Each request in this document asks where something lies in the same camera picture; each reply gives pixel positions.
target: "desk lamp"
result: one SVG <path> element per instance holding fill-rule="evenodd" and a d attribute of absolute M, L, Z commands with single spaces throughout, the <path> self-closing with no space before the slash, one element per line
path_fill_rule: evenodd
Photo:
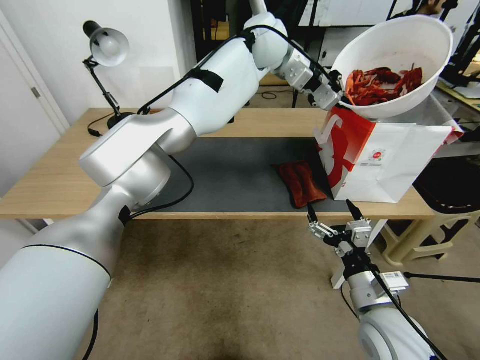
<path fill-rule="evenodd" d="M 121 120 L 133 115 L 132 112 L 120 112 L 120 105 L 113 95 L 105 90 L 99 78 L 95 74 L 98 65 L 114 67 L 121 64 L 127 57 L 130 45 L 127 37 L 120 31 L 101 27 L 95 21 L 87 21 L 83 24 L 83 32 L 90 38 L 91 56 L 83 61 L 85 67 L 101 89 L 103 96 L 113 109 L 115 115 L 108 119 L 107 126 L 113 128 Z"/>

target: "lamp shade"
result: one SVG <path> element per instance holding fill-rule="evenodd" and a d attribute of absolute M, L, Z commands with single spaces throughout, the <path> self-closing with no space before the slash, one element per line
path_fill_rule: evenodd
<path fill-rule="evenodd" d="M 83 31 L 90 38 L 91 54 L 100 65 L 114 67 L 127 57 L 130 44 L 120 31 L 100 27 L 95 21 L 84 23 Z"/>

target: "door hinge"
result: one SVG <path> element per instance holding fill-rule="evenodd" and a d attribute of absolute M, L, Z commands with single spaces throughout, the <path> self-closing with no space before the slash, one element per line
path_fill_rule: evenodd
<path fill-rule="evenodd" d="M 35 97 L 38 99 L 40 98 L 42 95 L 40 95 L 39 91 L 37 90 L 36 87 L 32 87 L 31 89 L 31 92 L 33 93 L 33 95 L 35 95 Z"/>

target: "red and white bag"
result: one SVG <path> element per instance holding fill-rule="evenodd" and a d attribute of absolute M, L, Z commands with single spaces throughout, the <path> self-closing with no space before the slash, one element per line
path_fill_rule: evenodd
<path fill-rule="evenodd" d="M 462 134 L 432 95 L 376 122 L 336 106 L 314 131 L 334 199 L 380 203 L 400 201 L 440 146 Z"/>

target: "lamp arm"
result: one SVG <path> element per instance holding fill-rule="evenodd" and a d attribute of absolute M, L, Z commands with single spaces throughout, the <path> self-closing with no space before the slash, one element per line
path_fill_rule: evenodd
<path fill-rule="evenodd" d="M 99 65 L 99 63 L 92 60 L 92 59 L 93 59 L 93 56 L 90 56 L 88 59 L 85 59 L 83 61 L 83 64 L 85 65 L 85 67 L 90 72 L 92 78 L 95 80 L 96 84 L 100 88 L 100 90 L 101 90 L 103 96 L 105 97 L 106 101 L 108 102 L 108 104 L 111 106 L 111 108 L 115 112 L 115 115 L 116 116 L 121 116 L 122 114 L 120 113 L 120 106 L 119 106 L 118 102 L 115 100 L 113 95 L 111 93 L 109 93 L 104 88 L 104 86 L 100 82 L 99 78 L 97 77 L 97 74 L 95 74 L 95 68 Z"/>

